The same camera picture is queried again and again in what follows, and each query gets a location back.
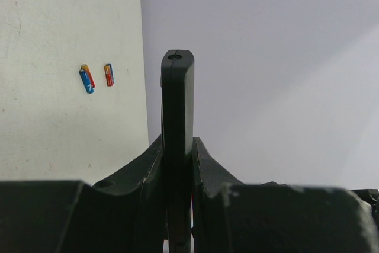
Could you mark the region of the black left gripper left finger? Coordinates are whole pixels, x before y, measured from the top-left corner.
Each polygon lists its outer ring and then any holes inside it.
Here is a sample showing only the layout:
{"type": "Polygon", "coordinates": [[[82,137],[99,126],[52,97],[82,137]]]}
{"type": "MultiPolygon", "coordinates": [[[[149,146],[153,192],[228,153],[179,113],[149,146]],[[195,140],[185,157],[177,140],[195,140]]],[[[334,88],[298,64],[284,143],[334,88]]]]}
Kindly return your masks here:
{"type": "Polygon", "coordinates": [[[162,142],[112,175],[1,182],[2,252],[162,252],[162,142]]]}

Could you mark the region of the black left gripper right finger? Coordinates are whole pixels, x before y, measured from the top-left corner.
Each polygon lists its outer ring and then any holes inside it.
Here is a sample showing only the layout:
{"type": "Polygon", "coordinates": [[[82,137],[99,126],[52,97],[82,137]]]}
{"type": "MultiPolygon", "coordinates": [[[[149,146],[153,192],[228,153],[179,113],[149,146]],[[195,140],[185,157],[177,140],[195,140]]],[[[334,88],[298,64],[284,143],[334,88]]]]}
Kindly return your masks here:
{"type": "Polygon", "coordinates": [[[372,252],[371,211],[354,192],[244,184],[194,139],[196,252],[372,252]]]}

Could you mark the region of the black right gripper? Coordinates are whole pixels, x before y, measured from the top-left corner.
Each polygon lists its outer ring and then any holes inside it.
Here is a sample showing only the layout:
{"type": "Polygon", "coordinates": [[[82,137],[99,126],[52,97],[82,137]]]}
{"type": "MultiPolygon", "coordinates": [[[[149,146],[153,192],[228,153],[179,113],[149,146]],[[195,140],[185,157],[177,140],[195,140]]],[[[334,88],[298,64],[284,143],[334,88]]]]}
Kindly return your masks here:
{"type": "Polygon", "coordinates": [[[360,199],[371,206],[372,214],[376,214],[378,205],[378,189],[352,190],[360,199]]]}

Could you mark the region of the plain black remote control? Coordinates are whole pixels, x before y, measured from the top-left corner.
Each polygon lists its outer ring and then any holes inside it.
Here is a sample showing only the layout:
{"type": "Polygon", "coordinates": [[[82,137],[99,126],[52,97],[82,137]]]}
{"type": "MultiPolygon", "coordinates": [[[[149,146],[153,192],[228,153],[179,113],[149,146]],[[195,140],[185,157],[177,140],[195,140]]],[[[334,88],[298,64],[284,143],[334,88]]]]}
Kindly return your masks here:
{"type": "Polygon", "coordinates": [[[194,55],[166,52],[161,64],[163,180],[169,252],[191,250],[194,55]]]}

